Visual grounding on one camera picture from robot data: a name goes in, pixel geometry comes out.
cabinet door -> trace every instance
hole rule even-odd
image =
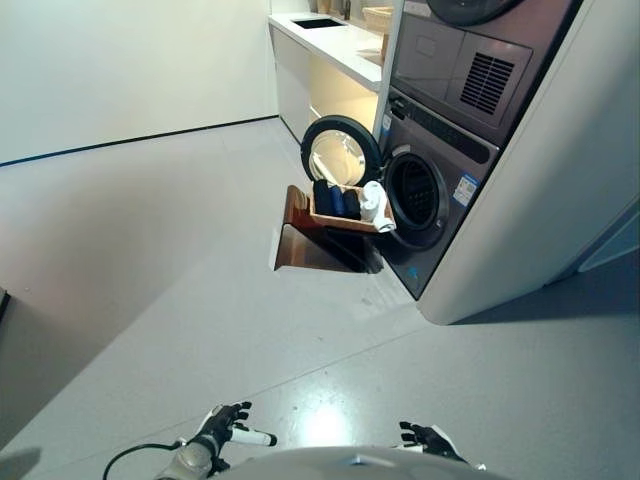
[[[272,28],[280,116],[298,141],[309,126],[309,52]]]

sink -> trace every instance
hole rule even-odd
[[[336,22],[333,18],[313,18],[310,20],[293,20],[302,28],[345,27],[344,23]]]

black cable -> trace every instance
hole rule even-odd
[[[142,443],[140,445],[136,445],[135,447],[127,448],[126,450],[123,450],[118,455],[113,457],[111,461],[107,464],[107,466],[104,469],[104,473],[102,474],[102,480],[107,480],[107,476],[109,475],[109,470],[111,470],[111,467],[113,466],[113,464],[116,463],[125,455],[129,455],[130,453],[136,452],[138,450],[142,450],[144,448],[155,448],[158,450],[171,451],[171,450],[176,450],[181,446],[182,446],[182,442],[180,442],[179,440],[176,440],[171,445],[164,445],[162,443]]]

door glass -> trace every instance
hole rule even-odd
[[[365,171],[362,148],[353,137],[339,130],[320,133],[311,144],[308,161],[315,179],[325,178],[339,185],[357,184]]]
[[[433,12],[451,25],[488,22],[522,0],[428,0]]]

folded clothes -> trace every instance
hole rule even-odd
[[[334,216],[335,212],[326,180],[322,179],[313,182],[313,200],[316,204],[317,214]]]
[[[352,220],[360,220],[360,202],[355,190],[346,190],[342,194],[344,216]]]
[[[331,194],[331,205],[336,217],[344,217],[344,202],[342,201],[342,190],[337,185],[329,189]]]

